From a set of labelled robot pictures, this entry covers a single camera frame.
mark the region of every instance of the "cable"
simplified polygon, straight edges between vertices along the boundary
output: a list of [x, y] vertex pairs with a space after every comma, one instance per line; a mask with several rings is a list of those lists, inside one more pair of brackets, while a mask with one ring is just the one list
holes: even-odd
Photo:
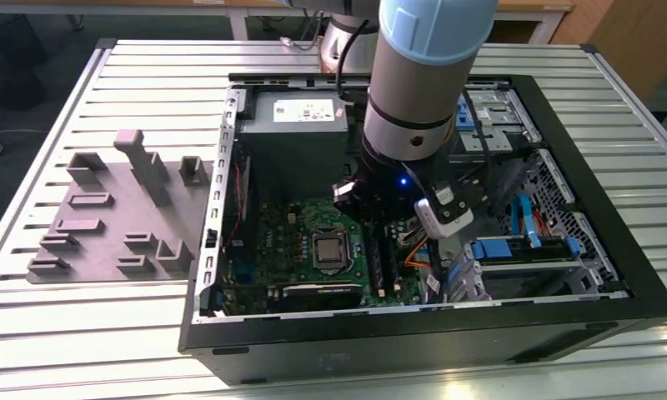
[[49, 134], [49, 132], [39, 131], [38, 129], [3, 129], [2, 131], [0, 131], [0, 133], [17, 133], [17, 132], [41, 133], [42, 135], [47, 135]]
[[463, 89], [464, 102], [467, 103], [467, 113], [469, 113], [471, 121], [475, 123], [476, 135], [479, 136], [479, 142], [481, 143], [481, 150], [484, 153], [484, 164], [487, 165], [487, 178], [484, 183], [491, 181], [491, 151], [489, 144], [487, 143], [487, 138], [484, 137], [484, 130], [481, 129], [481, 123], [479, 122], [477, 110], [475, 110], [475, 103], [471, 102], [469, 93], [467, 89]]
[[[294, 48], [297, 48], [302, 52], [308, 52], [313, 48], [313, 46], [316, 46], [316, 42], [317, 42], [317, 38], [318, 38], [318, 29], [321, 29], [321, 22], [324, 20], [324, 13], [320, 12], [317, 15], [318, 15], [318, 18], [316, 19], [316, 29], [313, 30], [313, 37], [310, 38], [309, 44], [306, 44], [305, 46], [300, 46], [298, 43], [296, 43], [293, 41], [290, 42], [290, 46], [293, 46]], [[308, 30], [309, 30], [309, 28], [306, 27], [305, 31], [301, 34], [301, 40], [304, 40], [304, 34], [308, 32]]]
[[236, 183], [236, 221], [234, 227], [232, 228], [232, 232], [229, 233], [229, 240], [226, 241], [226, 245], [224, 248], [228, 248], [234, 240], [234, 234], [237, 233], [237, 229], [240, 228], [240, 222], [242, 221], [242, 186], [240, 183], [240, 164], [234, 162], [234, 183]]
[[345, 64], [345, 57], [348, 56], [348, 51], [350, 50], [350, 46], [353, 46], [353, 42], [356, 41], [356, 38], [360, 36], [360, 32], [364, 31], [365, 27], [368, 26], [369, 20], [362, 21], [360, 24], [360, 27], [357, 27], [356, 31], [345, 41], [345, 46], [342, 46], [341, 54], [337, 58], [337, 69], [336, 69], [336, 93], [337, 96], [341, 97], [344, 95], [344, 89], [341, 88], [341, 75], [344, 74], [344, 64]]
[[402, 265], [405, 267], [421, 267], [421, 268], [430, 268], [430, 265], [426, 262], [414, 262], [410, 261], [412, 258], [414, 257], [414, 254], [417, 253], [417, 250], [420, 250], [420, 247], [426, 243], [426, 235], [424, 235], [422, 240], [420, 240], [420, 243], [414, 246], [412, 251], [408, 254], [408, 257], [404, 259]]
[[276, 29], [272, 25], [269, 25], [269, 24], [266, 24], [266, 25], [270, 28], [270, 30], [274, 31], [276, 34], [280, 36], [280, 40], [284, 38], [298, 36], [298, 35], [301, 35], [301, 37], [304, 37], [306, 31], [309, 30], [309, 26], [310, 26], [309, 13], [306, 12], [305, 9], [302, 10], [301, 22], [298, 23], [298, 26], [296, 27], [296, 29], [292, 32], [282, 32], [281, 30]]

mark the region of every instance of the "sheet metal panel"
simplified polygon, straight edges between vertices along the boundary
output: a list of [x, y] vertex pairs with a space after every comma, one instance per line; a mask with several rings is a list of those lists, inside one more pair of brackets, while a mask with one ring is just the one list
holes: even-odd
[[[119, 160], [114, 130], [143, 129], [161, 157], [212, 159], [226, 74], [317, 70], [317, 55], [277, 42], [121, 41], [89, 77], [55, 150], [0, 245], [0, 399], [647, 398], [667, 395], [667, 325], [629, 332], [557, 362], [224, 390], [175, 351], [185, 282], [30, 285], [23, 280], [66, 191], [75, 151]], [[667, 141], [607, 72], [573, 46], [489, 45], [475, 73], [537, 77], [667, 285]]]

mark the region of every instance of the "wooden table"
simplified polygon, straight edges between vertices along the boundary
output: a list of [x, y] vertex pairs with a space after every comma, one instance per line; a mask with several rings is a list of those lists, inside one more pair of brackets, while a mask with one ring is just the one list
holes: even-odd
[[[572, 9], [571, 0], [499, 0], [495, 19], [536, 22], [529, 43], [545, 44]], [[234, 40], [248, 39], [246, 17], [301, 16], [300, 9], [266, 0], [0, 0], [0, 13], [224, 15]]]

